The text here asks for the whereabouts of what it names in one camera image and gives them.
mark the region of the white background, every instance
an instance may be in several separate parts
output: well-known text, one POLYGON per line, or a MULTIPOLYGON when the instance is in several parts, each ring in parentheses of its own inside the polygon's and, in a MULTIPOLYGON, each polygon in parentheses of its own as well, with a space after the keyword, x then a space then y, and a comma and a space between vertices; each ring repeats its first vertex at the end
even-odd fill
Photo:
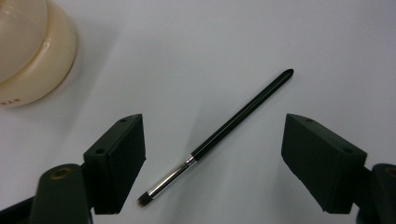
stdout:
POLYGON ((355 223, 323 213, 280 156, 287 113, 396 163, 396 1, 56 0, 78 32, 74 66, 33 104, 0 110, 0 209, 142 113, 147 160, 100 223, 355 223), (294 77, 147 207, 136 199, 277 75, 294 77))

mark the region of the small hole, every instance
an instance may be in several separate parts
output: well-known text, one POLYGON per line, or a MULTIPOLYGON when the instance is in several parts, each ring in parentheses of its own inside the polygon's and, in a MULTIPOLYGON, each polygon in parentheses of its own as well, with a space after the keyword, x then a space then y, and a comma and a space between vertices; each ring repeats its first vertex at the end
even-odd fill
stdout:
POLYGON ((69 167, 63 167, 55 172, 53 172, 50 176, 51 179, 57 180, 57 179, 62 179, 65 178, 69 173, 71 172, 71 169, 69 167))
POLYGON ((343 148, 343 150, 344 150, 346 153, 352 153, 352 152, 353 152, 353 150, 350 149, 350 148, 343 148))
POLYGON ((103 154, 103 153, 105 153, 104 149, 102 149, 102 148, 96 149, 96 154, 100 155, 100 154, 103 154))

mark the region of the brush tip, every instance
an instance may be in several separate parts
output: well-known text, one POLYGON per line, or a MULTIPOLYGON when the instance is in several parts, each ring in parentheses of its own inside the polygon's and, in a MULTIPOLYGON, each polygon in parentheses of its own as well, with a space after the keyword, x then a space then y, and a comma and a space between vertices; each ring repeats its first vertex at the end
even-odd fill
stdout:
POLYGON ((139 199, 137 199, 137 205, 140 207, 146 206, 148 203, 152 201, 152 198, 149 196, 149 194, 146 192, 142 196, 140 196, 139 199))

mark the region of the beige round object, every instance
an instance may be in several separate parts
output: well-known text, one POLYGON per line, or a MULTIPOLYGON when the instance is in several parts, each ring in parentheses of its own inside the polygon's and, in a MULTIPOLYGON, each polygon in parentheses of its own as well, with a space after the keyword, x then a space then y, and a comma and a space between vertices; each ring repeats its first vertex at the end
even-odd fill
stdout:
POLYGON ((46 0, 0 0, 0 82, 37 54, 47 30, 46 0))
POLYGON ((0 83, 0 106, 31 103, 52 91, 70 70, 76 55, 76 32, 64 12, 47 1, 44 42, 22 70, 0 83))

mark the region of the paintbrush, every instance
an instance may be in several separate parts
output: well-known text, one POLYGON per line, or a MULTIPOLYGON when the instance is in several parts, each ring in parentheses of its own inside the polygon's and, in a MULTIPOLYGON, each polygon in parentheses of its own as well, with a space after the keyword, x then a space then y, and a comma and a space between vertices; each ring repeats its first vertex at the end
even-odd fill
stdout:
POLYGON ((223 124, 215 133, 213 133, 206 141, 196 148, 190 156, 181 163, 176 169, 171 171, 169 175, 158 182, 152 189, 144 193, 137 200, 141 207, 150 203, 155 199, 166 187, 169 186, 176 178, 187 171, 193 164, 204 157, 214 146, 221 141, 228 133, 230 133, 238 124, 247 118, 257 107, 267 100, 275 91, 277 91, 285 82, 293 75, 293 69, 288 69, 271 82, 264 90, 254 97, 247 105, 239 110, 232 118, 223 124))

